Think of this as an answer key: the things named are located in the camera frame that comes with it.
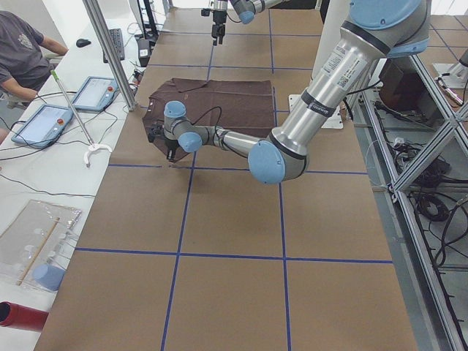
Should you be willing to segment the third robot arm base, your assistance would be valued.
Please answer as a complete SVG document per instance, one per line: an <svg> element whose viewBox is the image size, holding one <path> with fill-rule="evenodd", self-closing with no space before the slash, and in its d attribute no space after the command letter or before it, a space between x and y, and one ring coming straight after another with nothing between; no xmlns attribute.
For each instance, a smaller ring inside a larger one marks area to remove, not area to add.
<svg viewBox="0 0 468 351"><path fill-rule="evenodd" d="M455 64L432 64L437 77L436 81L444 89L463 89L467 84L467 51Z"/></svg>

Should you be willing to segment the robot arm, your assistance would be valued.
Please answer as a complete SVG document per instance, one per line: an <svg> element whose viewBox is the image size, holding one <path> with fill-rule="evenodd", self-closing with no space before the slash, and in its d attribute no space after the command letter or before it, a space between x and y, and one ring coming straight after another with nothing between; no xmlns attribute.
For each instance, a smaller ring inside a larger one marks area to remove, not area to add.
<svg viewBox="0 0 468 351"><path fill-rule="evenodd" d="M170 101L162 121L147 113L149 142L165 141L167 159L177 148L194 153L210 145L247 158L250 173L263 184L301 176L309 164L308 144L333 115L363 73L376 61L423 52L429 43L430 1L351 1L340 40L315 78L297 98L285 122L260 139L229 129L197 126L182 102Z"/></svg>
<svg viewBox="0 0 468 351"><path fill-rule="evenodd" d="M211 28L211 37L213 46L221 45L225 36L225 25L228 14L228 4L231 3L235 13L239 18L239 23L248 24L253 21L255 15L270 9L278 4L284 3L281 0L255 0L255 1L210 1L208 8L202 8L200 14L203 17L212 15L213 25Z"/></svg>

